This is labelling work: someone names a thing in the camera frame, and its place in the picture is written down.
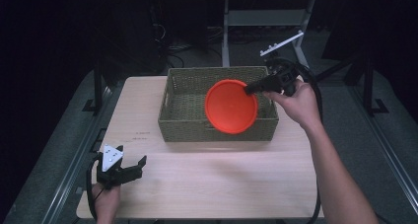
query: person's hand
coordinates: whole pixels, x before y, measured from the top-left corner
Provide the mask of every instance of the person's hand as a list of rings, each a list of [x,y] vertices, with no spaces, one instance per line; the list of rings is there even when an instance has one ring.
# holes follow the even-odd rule
[[[103,188],[104,186],[100,183],[96,183],[93,186],[93,197],[96,198],[95,209],[98,215],[98,223],[113,223],[120,202],[120,186],[112,187],[111,190]]]
[[[320,116],[313,88],[299,79],[295,81],[295,88],[296,92],[292,97],[276,92],[264,92],[263,95],[282,106],[286,114],[301,128],[317,126],[320,123]]]

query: finger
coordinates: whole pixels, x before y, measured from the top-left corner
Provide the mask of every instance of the finger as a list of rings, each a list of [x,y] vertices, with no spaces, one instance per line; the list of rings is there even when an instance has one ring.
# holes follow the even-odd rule
[[[279,105],[282,105],[286,98],[288,98],[287,96],[281,95],[276,92],[263,92],[263,95],[266,98],[273,100],[274,102],[277,102]]]
[[[301,86],[304,85],[304,84],[306,84],[306,83],[304,83],[302,80],[296,79],[295,82],[294,82],[296,91],[298,91],[301,88]]]

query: table surface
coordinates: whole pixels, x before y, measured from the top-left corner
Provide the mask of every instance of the table surface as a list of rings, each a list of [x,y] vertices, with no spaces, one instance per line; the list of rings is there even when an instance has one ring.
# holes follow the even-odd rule
[[[269,142],[166,143],[158,126],[166,80],[166,76],[127,79],[110,120],[103,145],[124,145],[122,168],[148,156],[143,178],[122,186],[117,217],[269,219],[313,215],[316,182],[309,140],[280,106],[279,123]],[[85,192],[77,215],[92,218]]]

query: wicker basket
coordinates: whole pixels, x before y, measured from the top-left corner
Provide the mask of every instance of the wicker basket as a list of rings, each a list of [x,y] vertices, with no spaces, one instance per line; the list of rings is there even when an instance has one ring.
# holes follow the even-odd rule
[[[270,141],[279,120],[274,103],[257,94],[254,124],[239,134],[215,129],[205,115],[206,93],[223,79],[250,83],[267,75],[266,67],[170,69],[158,123],[166,142]]]

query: orange plastic bowl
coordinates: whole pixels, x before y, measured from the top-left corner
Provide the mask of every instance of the orange plastic bowl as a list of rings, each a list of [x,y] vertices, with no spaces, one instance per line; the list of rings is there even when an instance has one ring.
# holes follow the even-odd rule
[[[226,79],[209,89],[205,98],[205,113],[216,129],[237,134],[246,131],[255,122],[257,98],[247,95],[245,86],[242,81]]]

